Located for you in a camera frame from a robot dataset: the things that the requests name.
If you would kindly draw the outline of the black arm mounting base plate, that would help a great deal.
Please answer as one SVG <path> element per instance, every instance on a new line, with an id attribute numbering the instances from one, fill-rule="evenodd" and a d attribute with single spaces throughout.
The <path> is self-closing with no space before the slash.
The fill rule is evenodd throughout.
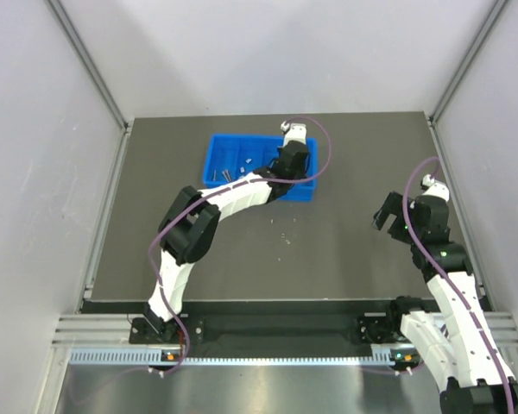
<path id="1" fill-rule="evenodd" d="M 132 344 L 183 344 L 192 354 L 250 352 L 284 348 L 297 352 L 398 342 L 401 316 L 407 311 L 436 311 L 432 299 L 196 301 L 182 306 L 179 322 L 153 315 L 150 305 L 135 302 L 84 302 L 84 315 L 133 314 Z"/>

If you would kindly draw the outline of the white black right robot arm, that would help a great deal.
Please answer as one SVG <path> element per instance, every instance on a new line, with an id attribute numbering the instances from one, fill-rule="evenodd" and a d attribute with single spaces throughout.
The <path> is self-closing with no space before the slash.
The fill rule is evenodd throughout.
<path id="1" fill-rule="evenodd" d="M 416 198 L 390 192 L 372 225 L 381 229 L 395 219 L 388 233 L 411 248 L 444 325 L 421 299 L 398 297 L 388 308 L 389 327 L 414 345 L 437 384 L 442 412 L 518 413 L 518 380 L 490 333 L 466 249 L 450 239 L 449 189 L 430 174 L 420 188 Z"/>

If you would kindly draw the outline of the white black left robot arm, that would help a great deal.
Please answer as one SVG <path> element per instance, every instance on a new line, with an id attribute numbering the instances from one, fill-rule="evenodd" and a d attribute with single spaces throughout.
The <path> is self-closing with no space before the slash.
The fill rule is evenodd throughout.
<path id="1" fill-rule="evenodd" d="M 163 335 L 167 322 L 180 314 L 189 275 L 209 251 L 219 223 L 242 210 L 282 198 L 306 177 L 310 154 L 306 125 L 284 122 L 281 131 L 278 156 L 266 166 L 217 188 L 199 191 L 187 186 L 167 211 L 157 241 L 161 262 L 152 264 L 156 285 L 144 312 L 157 335 Z"/>

